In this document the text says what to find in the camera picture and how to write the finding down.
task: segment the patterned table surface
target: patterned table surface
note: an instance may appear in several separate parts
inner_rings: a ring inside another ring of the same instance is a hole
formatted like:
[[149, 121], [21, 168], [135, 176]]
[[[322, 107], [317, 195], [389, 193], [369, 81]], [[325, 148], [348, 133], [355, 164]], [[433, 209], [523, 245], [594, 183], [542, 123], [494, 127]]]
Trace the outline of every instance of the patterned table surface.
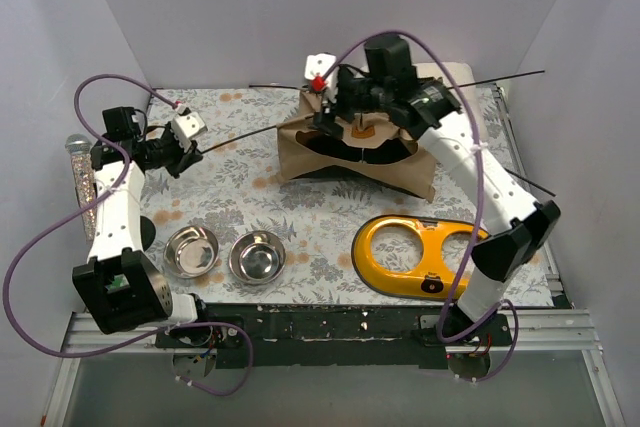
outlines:
[[[197, 110], [209, 127], [199, 139], [202, 148], [249, 130], [282, 121], [297, 110], [298, 93], [284, 89], [162, 90]], [[489, 148], [505, 166], [513, 167], [507, 136], [489, 87], [476, 95], [489, 132]], [[154, 100], [150, 123], [168, 121], [170, 109]], [[149, 172], [142, 194], [143, 214], [157, 227], [149, 258], [161, 270], [165, 242], [187, 224], [211, 229], [220, 243], [215, 267], [196, 279], [178, 279], [167, 273], [176, 292], [193, 292], [207, 302], [305, 304], [415, 304], [424, 300], [398, 299], [378, 294], [357, 276], [351, 263], [351, 242], [356, 231], [372, 217], [415, 214], [472, 221], [475, 208], [462, 190], [440, 168], [436, 170], [433, 203], [398, 193], [368, 180], [277, 179], [278, 155], [274, 130], [239, 140], [215, 150], [192, 166], [180, 179], [166, 172]], [[251, 230], [276, 233], [287, 250], [282, 275], [264, 286], [247, 286], [229, 272], [231, 246]], [[379, 262], [392, 270], [413, 266], [420, 253], [413, 239], [398, 232], [380, 233], [374, 242]], [[462, 239], [445, 245], [447, 264], [457, 267]], [[520, 269], [506, 297], [518, 306], [551, 306], [543, 253]]]

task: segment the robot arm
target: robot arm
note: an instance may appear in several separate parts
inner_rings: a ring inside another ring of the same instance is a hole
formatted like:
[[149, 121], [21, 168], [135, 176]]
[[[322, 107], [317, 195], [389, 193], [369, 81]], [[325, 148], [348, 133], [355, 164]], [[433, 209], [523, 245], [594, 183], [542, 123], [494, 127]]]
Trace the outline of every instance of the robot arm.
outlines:
[[[106, 136], [131, 157], [123, 182], [96, 209], [96, 234], [87, 263], [73, 270], [73, 283], [105, 334], [147, 323], [192, 322], [198, 318], [194, 296], [171, 292], [164, 276], [144, 255], [140, 198], [144, 171], [164, 167], [173, 177], [202, 159], [195, 138], [206, 131], [189, 111], [164, 126], [159, 139], [146, 140], [130, 107], [103, 112]], [[91, 151], [98, 195], [113, 187], [124, 168], [120, 154], [100, 143]], [[146, 220], [145, 226], [155, 229]]]
[[[322, 91], [325, 103], [313, 119], [317, 130], [342, 138], [340, 117], [383, 112], [419, 145], [431, 152], [473, 201], [477, 201], [478, 169], [473, 155], [469, 118], [449, 89], [437, 79], [419, 79], [409, 46], [395, 34], [373, 37], [364, 45], [368, 73], [357, 77], [346, 66], [326, 76], [335, 57], [309, 56], [305, 77]], [[542, 246], [560, 210], [554, 202], [541, 204], [523, 190], [488, 151], [483, 151], [483, 220], [491, 234], [472, 251], [476, 269], [458, 299], [449, 334], [466, 330], [500, 301], [518, 266]]]
[[[453, 112], [427, 130], [418, 144], [431, 152], [465, 194], [477, 201], [477, 167], [469, 118]], [[472, 322], [498, 302], [518, 266], [528, 262], [549, 236], [560, 210], [541, 205], [518, 185], [488, 150], [484, 167], [483, 221], [491, 234], [472, 252], [476, 269], [457, 307]]]

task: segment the brown paper bag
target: brown paper bag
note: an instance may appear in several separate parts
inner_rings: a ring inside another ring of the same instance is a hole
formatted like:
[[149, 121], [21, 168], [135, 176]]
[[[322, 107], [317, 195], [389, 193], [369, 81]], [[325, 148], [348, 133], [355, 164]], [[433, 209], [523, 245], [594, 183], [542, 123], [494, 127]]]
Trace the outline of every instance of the brown paper bag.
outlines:
[[278, 126], [281, 180], [347, 169], [433, 201], [435, 158], [386, 114], [364, 114], [352, 123], [336, 119], [344, 129], [343, 139], [338, 140], [310, 128], [309, 115], [320, 107], [319, 96], [302, 92], [299, 115]]

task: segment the white enclosure wall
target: white enclosure wall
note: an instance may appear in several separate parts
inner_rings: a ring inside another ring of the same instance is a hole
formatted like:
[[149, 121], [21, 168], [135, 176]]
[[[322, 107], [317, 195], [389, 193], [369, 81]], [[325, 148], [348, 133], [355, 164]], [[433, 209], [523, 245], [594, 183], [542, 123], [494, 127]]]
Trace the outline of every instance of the white enclosure wall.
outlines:
[[640, 0], [558, 0], [514, 83], [527, 173], [558, 193], [552, 246], [572, 300], [588, 307], [628, 425], [640, 425]]
[[300, 82], [307, 54], [384, 28], [423, 37], [477, 78], [508, 74], [554, 1], [107, 0], [154, 87]]
[[[76, 206], [64, 150], [66, 137], [82, 131], [73, 113], [75, 87], [105, 71], [143, 75], [105, 0], [0, 0], [0, 52], [4, 275], [21, 245]], [[144, 105], [140, 92], [105, 83], [83, 96], [98, 125], [105, 107]], [[81, 222], [74, 222], [28, 254], [15, 276], [16, 314], [52, 348], [60, 347], [79, 303], [71, 269], [86, 256], [83, 238]], [[4, 314], [0, 331], [0, 425], [39, 425], [58, 361], [27, 346]]]

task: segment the metal bowl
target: metal bowl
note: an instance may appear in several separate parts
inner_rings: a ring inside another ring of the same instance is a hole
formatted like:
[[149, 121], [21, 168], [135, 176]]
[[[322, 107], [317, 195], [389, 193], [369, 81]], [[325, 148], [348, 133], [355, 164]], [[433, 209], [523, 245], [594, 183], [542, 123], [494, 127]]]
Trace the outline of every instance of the metal bowl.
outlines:
[[167, 241], [164, 264], [174, 275], [185, 279], [211, 270], [218, 259], [218, 239], [204, 227], [180, 229]]
[[276, 279], [283, 270], [286, 252], [280, 239], [264, 230], [249, 232], [231, 247], [229, 269], [240, 281], [262, 285]]

